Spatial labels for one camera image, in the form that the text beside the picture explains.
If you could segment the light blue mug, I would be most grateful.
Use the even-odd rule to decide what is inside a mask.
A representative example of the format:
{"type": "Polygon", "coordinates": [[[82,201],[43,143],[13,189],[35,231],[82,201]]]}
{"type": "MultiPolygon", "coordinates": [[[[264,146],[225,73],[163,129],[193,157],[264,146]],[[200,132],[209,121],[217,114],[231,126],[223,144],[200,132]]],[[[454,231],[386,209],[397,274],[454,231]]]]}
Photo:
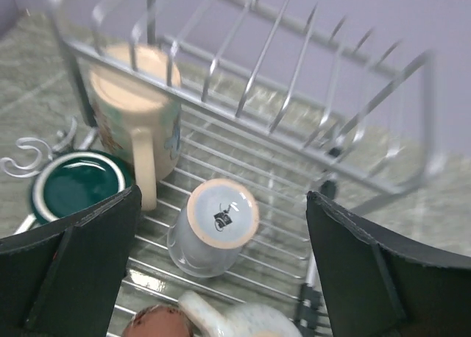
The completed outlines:
{"type": "Polygon", "coordinates": [[[194,189],[167,233],[174,264],[193,277],[225,273],[258,230],[255,197],[243,185],[217,178],[194,189]]]}

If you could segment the beige speckled round mug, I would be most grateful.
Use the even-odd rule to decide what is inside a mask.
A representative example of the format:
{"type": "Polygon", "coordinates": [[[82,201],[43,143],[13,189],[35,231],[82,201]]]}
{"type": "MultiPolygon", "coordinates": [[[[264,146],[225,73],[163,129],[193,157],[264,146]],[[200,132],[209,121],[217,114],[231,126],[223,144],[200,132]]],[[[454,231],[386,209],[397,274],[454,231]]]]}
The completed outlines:
{"type": "Polygon", "coordinates": [[[178,305],[202,336],[302,336],[288,317],[268,305],[241,303],[221,313],[193,291],[186,291],[178,305]]]}

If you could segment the dark green mug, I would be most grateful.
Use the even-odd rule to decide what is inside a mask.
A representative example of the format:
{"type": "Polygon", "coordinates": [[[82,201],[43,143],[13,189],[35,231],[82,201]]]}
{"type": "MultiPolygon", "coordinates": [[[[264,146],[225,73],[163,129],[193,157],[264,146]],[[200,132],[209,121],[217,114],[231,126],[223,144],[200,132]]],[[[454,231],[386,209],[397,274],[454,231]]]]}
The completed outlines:
{"type": "Polygon", "coordinates": [[[106,152],[76,150],[43,167],[30,186],[29,203],[43,225],[91,207],[133,183],[124,161],[106,152]]]}

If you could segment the silver wire dish rack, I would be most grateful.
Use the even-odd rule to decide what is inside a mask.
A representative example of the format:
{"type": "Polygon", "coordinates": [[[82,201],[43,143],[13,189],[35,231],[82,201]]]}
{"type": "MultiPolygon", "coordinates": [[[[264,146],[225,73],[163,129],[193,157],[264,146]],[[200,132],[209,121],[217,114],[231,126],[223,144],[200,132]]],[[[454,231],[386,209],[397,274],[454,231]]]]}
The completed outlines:
{"type": "Polygon", "coordinates": [[[190,288],[220,307],[260,300],[287,313],[304,336],[331,336],[330,315],[308,243],[305,195],[342,195],[354,213],[380,210],[418,190],[443,167],[433,114],[433,56],[404,67],[350,47],[337,26],[316,31],[261,0],[198,0],[176,35],[155,21],[177,0],[146,0],[119,62],[106,48],[102,20],[127,0],[98,0],[88,36],[68,32],[68,3],[47,0],[54,37],[87,120],[86,149],[98,138],[94,98],[85,77],[108,68],[183,105],[182,144],[173,173],[158,183],[157,209],[135,237],[107,329],[117,336],[146,303],[173,303],[190,288]],[[219,278],[196,278],[171,266],[164,231],[191,192],[214,177],[255,195],[261,224],[219,278]]]}

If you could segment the beige dragon pattern mug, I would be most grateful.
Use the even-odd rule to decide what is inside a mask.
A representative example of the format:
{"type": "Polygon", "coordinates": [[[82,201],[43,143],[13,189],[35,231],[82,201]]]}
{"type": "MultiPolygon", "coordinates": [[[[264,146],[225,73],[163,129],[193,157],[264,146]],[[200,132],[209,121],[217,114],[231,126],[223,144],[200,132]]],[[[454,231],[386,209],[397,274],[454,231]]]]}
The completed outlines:
{"type": "Polygon", "coordinates": [[[93,64],[92,108],[103,147],[132,167],[141,206],[157,206],[157,182],[170,175],[180,156],[181,104],[144,82],[93,64]]]}

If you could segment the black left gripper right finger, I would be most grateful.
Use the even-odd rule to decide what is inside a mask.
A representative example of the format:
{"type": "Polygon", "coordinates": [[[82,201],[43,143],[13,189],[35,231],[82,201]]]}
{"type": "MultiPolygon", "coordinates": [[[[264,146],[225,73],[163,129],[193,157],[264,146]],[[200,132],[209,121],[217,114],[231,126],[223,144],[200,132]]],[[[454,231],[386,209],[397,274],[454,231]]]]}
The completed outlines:
{"type": "Polygon", "coordinates": [[[310,191],[306,219],[334,336],[469,336],[470,257],[310,191]]]}

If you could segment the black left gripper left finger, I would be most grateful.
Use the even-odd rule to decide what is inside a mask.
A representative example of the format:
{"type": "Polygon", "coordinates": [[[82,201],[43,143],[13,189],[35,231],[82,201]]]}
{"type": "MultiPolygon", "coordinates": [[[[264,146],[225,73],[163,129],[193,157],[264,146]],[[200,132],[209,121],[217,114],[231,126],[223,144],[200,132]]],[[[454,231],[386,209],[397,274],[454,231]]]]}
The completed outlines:
{"type": "Polygon", "coordinates": [[[2,336],[105,336],[137,223],[132,185],[63,219],[1,239],[2,336]]]}

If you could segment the pink white mug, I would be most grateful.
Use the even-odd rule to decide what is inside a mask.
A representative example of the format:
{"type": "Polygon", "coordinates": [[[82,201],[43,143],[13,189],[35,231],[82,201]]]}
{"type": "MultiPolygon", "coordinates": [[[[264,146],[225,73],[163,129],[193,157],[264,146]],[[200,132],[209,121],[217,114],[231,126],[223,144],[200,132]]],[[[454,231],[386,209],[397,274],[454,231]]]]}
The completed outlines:
{"type": "Polygon", "coordinates": [[[123,337],[191,337],[192,323],[179,309],[154,305],[137,312],[121,334],[123,337]]]}

